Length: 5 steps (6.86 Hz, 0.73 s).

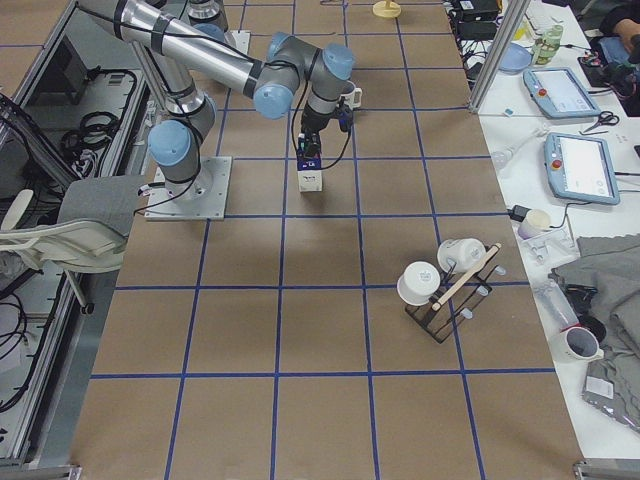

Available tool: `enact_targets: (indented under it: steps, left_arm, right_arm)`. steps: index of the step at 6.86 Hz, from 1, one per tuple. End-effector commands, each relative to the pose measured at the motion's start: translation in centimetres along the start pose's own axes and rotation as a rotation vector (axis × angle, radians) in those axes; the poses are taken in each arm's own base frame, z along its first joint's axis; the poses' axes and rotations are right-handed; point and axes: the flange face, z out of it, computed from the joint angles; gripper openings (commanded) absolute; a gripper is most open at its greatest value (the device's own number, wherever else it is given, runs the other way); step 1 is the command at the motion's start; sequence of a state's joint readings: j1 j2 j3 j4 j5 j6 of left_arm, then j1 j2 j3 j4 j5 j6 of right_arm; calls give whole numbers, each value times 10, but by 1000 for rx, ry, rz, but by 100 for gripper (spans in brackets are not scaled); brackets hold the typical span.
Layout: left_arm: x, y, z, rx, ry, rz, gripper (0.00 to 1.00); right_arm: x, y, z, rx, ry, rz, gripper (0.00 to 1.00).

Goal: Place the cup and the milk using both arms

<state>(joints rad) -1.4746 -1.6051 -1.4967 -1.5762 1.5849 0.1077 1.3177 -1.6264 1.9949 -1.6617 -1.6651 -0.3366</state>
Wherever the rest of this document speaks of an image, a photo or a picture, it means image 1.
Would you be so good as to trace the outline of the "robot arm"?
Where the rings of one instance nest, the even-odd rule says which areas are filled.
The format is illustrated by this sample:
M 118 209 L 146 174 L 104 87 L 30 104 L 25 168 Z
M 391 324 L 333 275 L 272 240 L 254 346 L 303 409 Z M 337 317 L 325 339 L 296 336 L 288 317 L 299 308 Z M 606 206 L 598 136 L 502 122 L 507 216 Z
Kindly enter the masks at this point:
M 353 124 L 342 98 L 355 64 L 348 47 L 319 48 L 277 32 L 265 60 L 258 60 L 145 1 L 81 1 L 78 6 L 116 38 L 137 42 L 250 98 L 265 118 L 285 117 L 299 100 L 300 132 L 293 138 L 298 187 L 302 193 L 322 190 L 320 133 L 331 120 L 345 133 Z
M 224 33 L 229 29 L 223 0 L 189 0 L 186 12 L 192 25 L 211 24 Z

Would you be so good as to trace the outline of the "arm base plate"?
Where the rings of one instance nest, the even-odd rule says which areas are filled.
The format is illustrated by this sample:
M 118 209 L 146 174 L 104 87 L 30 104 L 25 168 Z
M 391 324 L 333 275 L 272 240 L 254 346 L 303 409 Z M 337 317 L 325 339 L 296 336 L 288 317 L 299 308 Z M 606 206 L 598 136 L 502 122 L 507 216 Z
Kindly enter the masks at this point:
M 225 33 L 227 44 L 245 55 L 249 53 L 250 37 L 249 30 L 229 30 Z
M 149 221 L 223 220 L 232 170 L 230 156 L 203 157 L 195 183 L 177 197 L 178 186 L 169 183 L 150 190 L 144 217 Z

